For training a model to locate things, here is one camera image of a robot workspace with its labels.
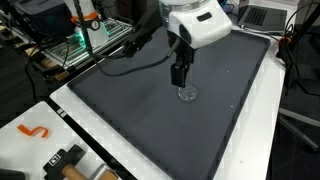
gray rubber mat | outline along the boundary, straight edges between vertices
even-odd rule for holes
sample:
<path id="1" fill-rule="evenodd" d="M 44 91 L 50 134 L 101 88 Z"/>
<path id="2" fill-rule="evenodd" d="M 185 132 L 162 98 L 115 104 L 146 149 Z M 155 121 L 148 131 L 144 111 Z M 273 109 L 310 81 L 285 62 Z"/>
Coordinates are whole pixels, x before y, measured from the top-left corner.
<path id="1" fill-rule="evenodd" d="M 268 47 L 267 39 L 233 31 L 199 49 L 187 81 L 199 95 L 190 103 L 182 102 L 171 85 L 175 56 L 117 78 L 92 68 L 69 88 L 173 179 L 204 180 L 217 170 Z M 160 28 L 132 59 L 102 66 L 109 73 L 122 72 L 158 61 L 168 49 Z"/>

white table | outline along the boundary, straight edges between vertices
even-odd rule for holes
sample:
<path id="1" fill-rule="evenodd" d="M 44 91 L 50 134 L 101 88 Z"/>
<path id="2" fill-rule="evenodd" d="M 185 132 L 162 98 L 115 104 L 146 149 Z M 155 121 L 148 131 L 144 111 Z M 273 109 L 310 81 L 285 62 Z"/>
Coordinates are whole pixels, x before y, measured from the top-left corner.
<path id="1" fill-rule="evenodd" d="M 266 2 L 268 7 L 288 10 L 290 5 Z M 266 178 L 285 70 L 275 58 L 277 43 L 267 52 L 229 140 L 215 180 L 262 180 Z M 170 177 L 137 151 L 119 133 L 84 104 L 65 85 L 51 99 L 91 134 L 139 180 Z"/>
<path id="2" fill-rule="evenodd" d="M 17 126 L 29 129 L 43 126 L 49 129 L 46 139 L 40 132 L 35 137 L 21 133 Z M 43 179 L 43 166 L 58 152 L 68 151 L 74 144 L 86 151 L 76 168 L 89 177 L 102 159 L 45 102 L 40 102 L 0 129 L 0 168 L 24 172 L 27 179 Z"/>

black cable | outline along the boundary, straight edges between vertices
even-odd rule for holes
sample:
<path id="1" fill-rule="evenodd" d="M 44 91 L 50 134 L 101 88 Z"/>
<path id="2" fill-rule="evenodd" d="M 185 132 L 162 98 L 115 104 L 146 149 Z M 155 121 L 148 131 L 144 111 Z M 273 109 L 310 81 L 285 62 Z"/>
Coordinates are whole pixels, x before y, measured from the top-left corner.
<path id="1" fill-rule="evenodd" d="M 25 70 L 25 73 L 27 74 L 27 77 L 28 77 L 28 79 L 29 79 L 29 81 L 30 81 L 30 84 L 31 84 L 31 87 L 32 87 L 33 99 L 34 99 L 34 101 L 35 101 L 36 103 L 38 103 L 39 101 L 38 101 L 37 95 L 36 95 L 36 88 L 35 88 L 35 86 L 34 86 L 34 82 L 33 82 L 32 78 L 31 78 L 31 76 L 30 76 L 29 73 L 28 73 L 28 64 L 25 65 L 24 70 Z"/>
<path id="2" fill-rule="evenodd" d="M 287 53 L 288 53 L 288 55 L 289 55 L 289 58 L 290 58 L 290 62 L 292 62 L 292 65 L 295 67 L 295 69 L 296 69 L 296 71 L 297 71 L 297 75 L 298 75 L 298 77 L 300 77 L 300 71 L 299 71 L 299 68 L 298 68 L 298 64 L 297 64 L 297 62 L 295 61 L 295 59 L 294 59 L 294 57 L 293 57 L 293 55 L 292 55 L 292 53 L 291 53 L 291 51 L 290 51 L 290 49 L 289 49 L 289 45 L 288 45 L 288 43 L 286 44 L 286 51 L 287 51 Z"/>
<path id="3" fill-rule="evenodd" d="M 11 33 L 11 36 L 12 36 L 12 38 L 13 38 L 13 27 L 12 27 L 12 25 L 11 25 L 11 20 L 12 21 L 14 21 L 14 23 L 15 24 L 17 24 L 16 23 L 16 21 L 15 21 L 15 19 L 13 19 L 13 17 L 11 17 L 11 19 L 10 19 L 10 21 L 9 21 L 9 29 L 10 29 L 10 33 Z M 19 33 L 19 32 L 15 32 L 15 33 L 17 33 L 17 34 L 19 34 L 20 36 L 22 36 L 22 37 L 25 37 L 26 39 L 29 39 L 29 42 L 28 42 L 28 44 L 31 44 L 31 42 L 32 42 L 32 38 L 30 38 L 23 30 L 21 30 L 21 28 L 17 28 L 18 30 L 20 30 L 21 31 L 21 33 Z"/>
<path id="4" fill-rule="evenodd" d="M 230 14 L 238 17 L 238 14 L 235 14 L 235 13 L 233 13 L 233 12 L 227 13 L 227 15 L 230 15 Z"/>
<path id="5" fill-rule="evenodd" d="M 287 31 L 289 31 L 289 29 L 291 29 L 290 31 L 293 33 L 293 31 L 294 31 L 293 24 L 290 24 L 290 26 L 288 27 Z"/>
<path id="6" fill-rule="evenodd" d="M 36 103 L 38 103 L 39 101 L 38 101 L 38 99 L 37 99 L 36 88 L 35 88 L 33 79 L 32 79 L 32 77 L 31 77 L 30 74 L 29 74 L 28 62 L 27 62 L 27 64 L 25 65 L 25 72 L 26 72 L 26 74 L 27 74 L 27 77 L 28 77 L 28 79 L 29 79 L 29 81 L 30 81 L 30 84 L 31 84 L 31 87 L 32 87 L 33 99 L 34 99 L 34 101 L 35 101 Z"/>
<path id="7" fill-rule="evenodd" d="M 317 30 L 320 27 L 320 25 L 316 26 L 315 28 L 313 28 L 310 32 L 313 32 L 315 30 Z"/>
<path id="8" fill-rule="evenodd" d="M 9 28 L 10 28 L 11 38 L 12 38 L 12 40 L 13 40 L 13 42 L 14 42 L 15 44 L 18 44 L 17 41 L 15 40 L 14 35 L 13 35 L 13 32 L 12 32 L 12 24 L 11 24 L 12 21 L 13 21 L 13 18 L 12 18 L 12 16 L 11 16 L 11 18 L 10 18 L 10 20 L 9 20 Z"/>
<path id="9" fill-rule="evenodd" d="M 287 21 L 287 23 L 286 23 L 286 26 L 285 26 L 285 35 L 287 34 L 287 29 L 288 29 L 288 26 L 289 26 L 289 23 L 290 23 L 290 21 L 291 21 L 291 19 L 299 12 L 299 11 L 301 11 L 301 9 L 303 9 L 303 8 L 305 8 L 305 7 L 307 7 L 307 6 L 310 6 L 310 5 L 313 5 L 313 4 L 320 4 L 320 3 L 316 3 L 316 2 L 313 2 L 313 3 L 310 3 L 310 4 L 306 4 L 306 5 L 304 5 L 304 6 L 302 6 L 302 7 L 300 7 L 299 9 L 297 9 L 291 16 L 290 16 L 290 18 L 288 19 L 288 21 Z"/>
<path id="10" fill-rule="evenodd" d="M 81 27 L 81 30 L 82 30 L 82 34 L 83 34 L 83 38 L 84 38 L 85 44 L 86 44 L 86 50 L 87 50 L 89 56 L 93 59 L 93 61 L 96 64 L 96 66 L 101 71 L 101 73 L 103 75 L 105 75 L 105 76 L 108 76 L 108 77 L 119 77 L 119 76 L 124 76 L 124 75 L 130 74 L 130 73 L 133 73 L 133 72 L 137 72 L 137 71 L 141 71 L 141 70 L 145 70 L 145 69 L 149 69 L 149 68 L 158 66 L 158 65 L 164 63 L 166 60 L 168 60 L 171 57 L 171 55 L 174 53 L 174 51 L 177 49 L 178 45 L 180 44 L 180 38 L 177 38 L 176 42 L 173 44 L 173 46 L 171 47 L 171 49 L 169 50 L 167 55 L 163 59 L 158 61 L 158 62 L 155 62 L 155 63 L 152 63 L 152 64 L 148 64 L 148 65 L 145 65 L 145 66 L 141 66 L 141 67 L 136 67 L 136 68 L 133 68 L 133 69 L 129 69 L 129 70 L 126 70 L 126 71 L 121 72 L 121 73 L 116 73 L 116 74 L 107 73 L 102 69 L 102 67 L 100 66 L 100 64 L 97 61 L 97 57 L 99 57 L 99 56 L 95 56 L 93 54 L 92 45 L 91 45 L 91 42 L 90 42 L 90 39 L 89 39 L 89 34 L 88 34 L 88 31 L 87 31 L 87 28 L 83 26 L 84 18 L 83 18 L 80 2 L 79 2 L 79 0 L 73 0 L 73 2 L 75 4 L 76 11 L 77 11 L 77 14 L 78 14 L 78 17 L 79 17 L 80 27 Z"/>
<path id="11" fill-rule="evenodd" d="M 304 23 L 306 22 L 306 20 L 307 20 L 307 17 L 308 17 L 308 15 L 309 15 L 309 12 L 310 12 L 311 7 L 312 7 L 312 5 L 313 5 L 312 3 L 314 3 L 314 0 L 311 1 L 311 4 L 310 4 L 310 6 L 309 6 L 309 8 L 308 8 L 308 10 L 307 10 L 306 16 L 304 17 L 303 24 L 304 24 Z"/>
<path id="12" fill-rule="evenodd" d="M 65 56 L 65 58 L 64 58 L 64 61 L 63 61 L 63 64 L 60 66 L 60 68 L 58 69 L 58 71 L 54 74 L 54 75 L 52 75 L 52 76 L 50 76 L 50 77 L 48 77 L 48 78 L 44 78 L 44 79 L 39 79 L 39 78 L 37 78 L 37 77 L 35 77 L 32 73 L 31 73 L 31 71 L 30 71 L 30 63 L 31 63 L 31 61 L 32 61 L 32 55 L 33 55 L 33 53 L 34 53 L 34 51 L 35 51 L 35 49 L 31 52 L 31 54 L 30 54 L 30 56 L 29 56 L 29 59 L 28 59 L 28 72 L 29 72 L 29 75 L 33 78 L 33 79 L 35 79 L 35 80 L 39 80 L 39 81 L 52 81 L 54 78 L 55 78 L 55 76 L 56 75 L 58 75 L 60 72 L 61 72 L 61 70 L 63 69 L 63 67 L 65 66 L 65 64 L 66 64 L 66 62 L 67 62 L 67 60 L 68 60 L 68 56 L 69 56 L 69 43 L 68 42 L 66 42 L 66 44 L 67 44 L 67 52 L 66 52 L 66 56 Z"/>
<path id="13" fill-rule="evenodd" d="M 297 43 L 295 62 L 296 62 L 296 64 L 297 64 L 298 77 L 300 77 L 300 68 L 299 68 L 299 43 Z"/>
<path id="14" fill-rule="evenodd" d="M 117 74 L 110 74 L 110 73 L 105 72 L 102 69 L 102 67 L 100 66 L 100 64 L 98 63 L 96 58 L 93 58 L 93 61 L 94 61 L 94 63 L 96 64 L 96 66 L 99 68 L 99 70 L 101 71 L 101 73 L 103 75 L 108 76 L 108 77 L 120 77 L 120 76 L 124 76 L 124 75 L 127 75 L 127 74 L 131 74 L 133 72 L 137 72 L 137 71 L 142 71 L 142 70 L 146 70 L 146 69 L 149 69 L 149 68 L 153 68 L 153 67 L 156 67 L 156 66 L 166 62 L 171 57 L 173 52 L 177 49 L 179 44 L 180 44 L 180 38 L 177 38 L 176 42 L 171 47 L 171 49 L 169 50 L 167 55 L 163 59 L 158 61 L 158 62 L 155 62 L 155 63 L 152 63 L 152 64 L 148 64 L 148 65 L 145 65 L 145 66 L 141 66 L 141 67 L 136 67 L 136 68 L 133 68 L 133 69 L 129 69 L 129 70 L 126 70 L 124 72 L 117 73 Z"/>

laptop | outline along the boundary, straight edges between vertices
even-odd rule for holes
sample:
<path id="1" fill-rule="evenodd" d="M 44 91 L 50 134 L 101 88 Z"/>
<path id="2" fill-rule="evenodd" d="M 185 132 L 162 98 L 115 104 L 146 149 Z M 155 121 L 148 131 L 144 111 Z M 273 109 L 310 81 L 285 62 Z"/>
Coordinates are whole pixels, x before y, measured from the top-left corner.
<path id="1" fill-rule="evenodd" d="M 287 11 L 254 4 L 254 0 L 240 0 L 238 25 L 258 31 L 283 32 Z"/>

orange object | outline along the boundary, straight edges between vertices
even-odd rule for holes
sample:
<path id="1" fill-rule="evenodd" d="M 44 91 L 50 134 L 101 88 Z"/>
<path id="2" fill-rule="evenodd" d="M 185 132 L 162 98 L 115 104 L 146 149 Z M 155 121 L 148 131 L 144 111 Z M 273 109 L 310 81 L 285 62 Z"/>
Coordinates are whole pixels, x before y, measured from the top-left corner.
<path id="1" fill-rule="evenodd" d="M 47 128 L 42 127 L 42 126 L 38 126 L 32 130 L 29 130 L 24 125 L 20 124 L 17 128 L 27 136 L 33 136 L 33 135 L 38 134 L 40 131 L 44 131 L 44 133 L 42 134 L 41 137 L 46 138 L 49 133 L 49 130 Z"/>
<path id="2" fill-rule="evenodd" d="M 87 15 L 87 16 L 83 16 L 84 20 L 88 20 L 88 19 L 92 19 L 94 20 L 96 17 L 98 17 L 98 13 L 96 11 L 92 12 L 91 14 Z M 78 16 L 72 16 L 71 21 L 73 23 L 75 23 L 76 21 L 79 20 Z"/>
<path id="3" fill-rule="evenodd" d="M 288 40 L 288 43 L 291 42 L 291 38 L 282 36 L 282 37 L 279 39 L 279 43 L 280 43 L 281 41 L 283 41 L 283 40 Z"/>

